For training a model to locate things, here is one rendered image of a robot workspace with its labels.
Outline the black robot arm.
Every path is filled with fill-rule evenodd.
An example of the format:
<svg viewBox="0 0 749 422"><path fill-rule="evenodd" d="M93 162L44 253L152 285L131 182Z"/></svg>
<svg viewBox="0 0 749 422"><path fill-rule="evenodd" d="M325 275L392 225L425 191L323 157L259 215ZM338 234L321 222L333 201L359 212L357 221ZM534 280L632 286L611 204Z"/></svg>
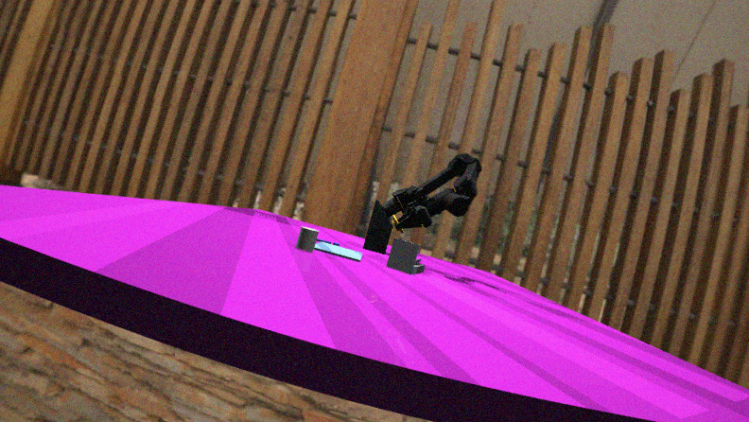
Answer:
<svg viewBox="0 0 749 422"><path fill-rule="evenodd" d="M400 211L405 214L409 203L415 202L416 205L419 203L419 205L425 206L432 198L431 196L428 197L428 194L455 176L460 176L453 183L456 192L453 188L446 187L436 196L440 200L444 211L447 210L455 217L461 217L467 212L468 206L478 195L477 178L480 172L479 160L468 153L461 153L448 163L447 168L434 177L419 186L412 185L394 191L392 193L394 198L380 205L388 219Z"/></svg>

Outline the yellow round plate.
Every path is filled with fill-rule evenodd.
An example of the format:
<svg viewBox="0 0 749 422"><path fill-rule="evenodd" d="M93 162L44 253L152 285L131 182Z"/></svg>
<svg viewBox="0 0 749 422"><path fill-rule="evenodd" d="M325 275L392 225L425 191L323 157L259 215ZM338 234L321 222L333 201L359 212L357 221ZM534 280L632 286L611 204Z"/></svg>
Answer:
<svg viewBox="0 0 749 422"><path fill-rule="evenodd" d="M398 222L398 220L397 220L397 218L395 217L395 215L393 215L393 220L392 220L392 223L393 223L394 227L395 227L395 225L397 225L397 224L399 223L399 222ZM396 227L395 227L395 229L396 229ZM399 231L400 231L400 232L401 232L402 234L404 233L402 229L396 229L396 231L398 231L398 230L399 230Z"/></svg>

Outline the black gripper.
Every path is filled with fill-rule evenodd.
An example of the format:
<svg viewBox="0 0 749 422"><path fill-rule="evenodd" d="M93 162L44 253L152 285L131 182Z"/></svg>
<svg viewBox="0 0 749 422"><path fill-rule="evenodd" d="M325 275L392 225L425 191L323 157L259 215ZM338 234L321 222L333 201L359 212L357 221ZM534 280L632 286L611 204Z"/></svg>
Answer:
<svg viewBox="0 0 749 422"><path fill-rule="evenodd" d="M431 225L431 217L442 214L444 208L436 195L431 196L431 201L425 206L417 205L415 202L411 202L407 206L407 211L398 219L398 224L395 225L396 229L404 228L416 228L424 227L427 228Z"/></svg>

